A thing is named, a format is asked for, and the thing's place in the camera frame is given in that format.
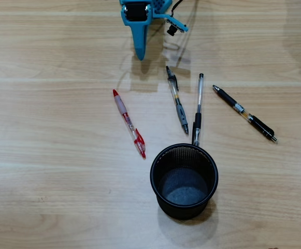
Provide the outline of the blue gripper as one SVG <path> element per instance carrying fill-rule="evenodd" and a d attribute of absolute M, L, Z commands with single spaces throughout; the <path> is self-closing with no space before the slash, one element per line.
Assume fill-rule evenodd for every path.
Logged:
<path fill-rule="evenodd" d="M 124 22 L 149 22 L 152 19 L 152 1 L 120 1 L 121 15 Z M 140 61 L 146 54 L 148 25 L 131 25 L 135 53 Z"/>

